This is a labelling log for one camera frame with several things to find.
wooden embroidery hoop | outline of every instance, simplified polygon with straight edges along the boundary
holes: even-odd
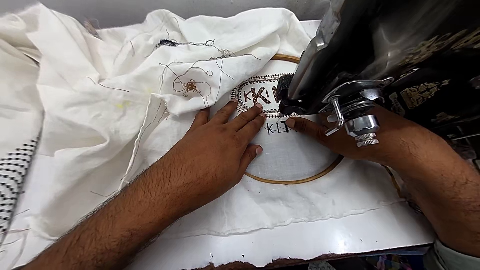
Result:
[[[300,62],[300,58],[298,58],[296,56],[285,55],[285,54],[276,54],[271,58],[271,60],[282,60],[282,61],[293,62],[293,63],[296,63],[296,64],[298,64]],[[343,156],[338,155],[338,157],[333,161],[333,163],[330,164],[330,166],[328,166],[325,170],[321,171],[320,173],[318,173],[314,176],[310,176],[310,177],[300,179],[300,180],[291,180],[291,181],[270,180],[270,179],[265,179],[265,178],[262,178],[262,177],[252,175],[248,172],[245,172],[245,175],[247,175],[248,177],[251,177],[251,178],[253,178],[257,181],[264,182],[264,183],[269,183],[269,184],[301,184],[301,183],[306,183],[306,182],[313,181],[313,180],[318,179],[318,178],[326,175],[327,173],[331,172],[342,161],[342,159],[343,159]]]

black sewing machine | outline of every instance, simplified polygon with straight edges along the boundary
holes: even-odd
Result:
[[[294,75],[283,114],[328,112],[357,146],[379,143],[373,102],[480,150],[480,1],[332,0]]]

fingernail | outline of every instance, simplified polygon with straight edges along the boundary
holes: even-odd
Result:
[[[295,120],[293,118],[288,118],[285,121],[285,124],[287,124],[287,127],[293,128],[295,126]]]
[[[257,149],[255,149],[255,152],[257,153],[257,156],[260,155],[263,152],[262,147],[258,147]]]

white fabric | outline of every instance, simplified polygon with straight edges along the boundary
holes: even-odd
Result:
[[[285,9],[188,20],[158,10],[142,24],[99,30],[101,39],[43,5],[26,13],[29,19],[21,21],[28,26],[26,36],[41,55],[37,88],[45,117],[39,151],[55,162],[50,200],[30,222],[49,238],[65,233],[160,158],[181,139],[198,109],[217,98],[222,98],[217,106],[226,103],[227,93],[260,71],[275,53],[300,56],[309,42],[297,18]],[[216,48],[179,45],[154,50],[166,38],[214,40]],[[217,48],[237,56],[209,61],[222,56]],[[181,87],[174,91],[173,73],[186,71],[183,82],[194,79],[208,86],[197,84],[200,93],[186,93]],[[399,201],[388,174],[377,164],[345,160],[328,176],[293,186],[243,177],[163,237],[241,233],[339,218]],[[384,196],[372,196],[377,193]]]
[[[10,227],[42,126],[35,87],[38,66],[24,55],[37,54],[26,38],[28,14],[0,18],[0,244]]]

white table surface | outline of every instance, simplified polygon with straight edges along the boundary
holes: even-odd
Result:
[[[314,36],[319,21],[302,24]],[[46,187],[54,172],[51,161],[51,157],[37,155],[29,169],[11,232],[0,248],[0,270],[27,263],[51,243],[28,230],[26,219],[38,213],[41,202],[48,197]],[[278,258],[358,254],[428,244],[434,238],[425,217],[402,202],[340,219],[292,223],[230,236],[158,239],[139,254],[130,269],[193,269],[234,261],[261,267]]]

